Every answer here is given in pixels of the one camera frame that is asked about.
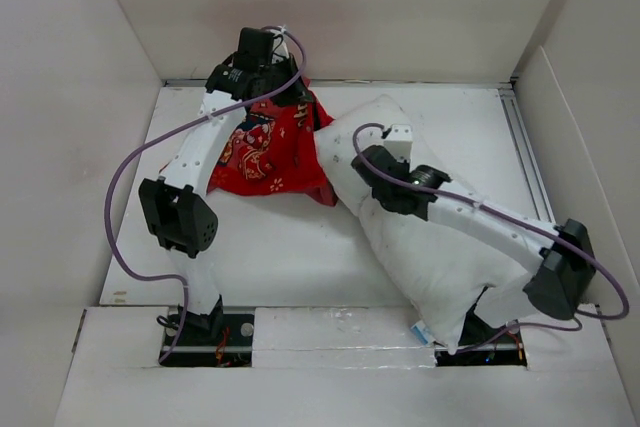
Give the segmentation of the red cartoon print pillowcase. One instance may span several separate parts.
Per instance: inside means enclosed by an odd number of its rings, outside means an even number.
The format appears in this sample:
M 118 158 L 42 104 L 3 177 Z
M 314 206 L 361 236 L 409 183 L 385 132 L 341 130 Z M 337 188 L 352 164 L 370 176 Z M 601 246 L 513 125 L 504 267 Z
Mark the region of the red cartoon print pillowcase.
M 171 187 L 191 186 L 201 196 L 215 189 L 239 196 L 301 193 L 335 206 L 314 137 L 333 118 L 312 96 L 308 104 L 279 107 L 263 100 L 213 117 L 232 100 L 219 91 L 206 94 L 200 108 L 204 123 L 187 134 L 160 176 Z

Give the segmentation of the white pillow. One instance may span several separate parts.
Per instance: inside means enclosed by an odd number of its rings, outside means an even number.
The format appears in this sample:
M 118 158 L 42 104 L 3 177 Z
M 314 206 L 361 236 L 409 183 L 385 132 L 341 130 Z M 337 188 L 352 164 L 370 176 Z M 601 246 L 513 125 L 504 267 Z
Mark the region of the white pillow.
M 318 162 L 337 197 L 358 218 L 377 260 L 411 302 L 432 337 L 455 352 L 464 320 L 487 287 L 502 288 L 524 268 L 455 229 L 384 210 L 352 168 L 357 148 L 382 142 L 382 128 L 413 121 L 381 96 L 315 132 Z

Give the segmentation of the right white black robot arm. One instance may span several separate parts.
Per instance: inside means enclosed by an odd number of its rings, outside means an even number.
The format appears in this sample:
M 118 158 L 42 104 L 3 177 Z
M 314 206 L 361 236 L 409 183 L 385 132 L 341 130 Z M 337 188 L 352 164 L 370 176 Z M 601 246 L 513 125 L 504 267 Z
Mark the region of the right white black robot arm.
M 371 189 L 361 222 L 374 253 L 433 340 L 465 351 L 534 312 L 575 318 L 595 274 L 582 223 L 506 213 L 381 145 L 351 166 Z

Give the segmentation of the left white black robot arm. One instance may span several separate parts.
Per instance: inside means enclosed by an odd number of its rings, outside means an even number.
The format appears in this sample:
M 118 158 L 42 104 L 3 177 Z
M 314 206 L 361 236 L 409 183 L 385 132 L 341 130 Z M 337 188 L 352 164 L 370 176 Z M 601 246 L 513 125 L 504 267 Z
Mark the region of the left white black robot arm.
M 289 52 L 289 38 L 283 26 L 243 28 L 236 51 L 206 81 L 202 123 L 186 135 L 158 178 L 140 184 L 147 228 L 186 281 L 187 299 L 159 321 L 181 346 L 214 345 L 225 328 L 212 248 L 218 218 L 206 196 L 228 140 L 257 101 L 285 106 L 311 97 L 300 74 L 305 63 Z

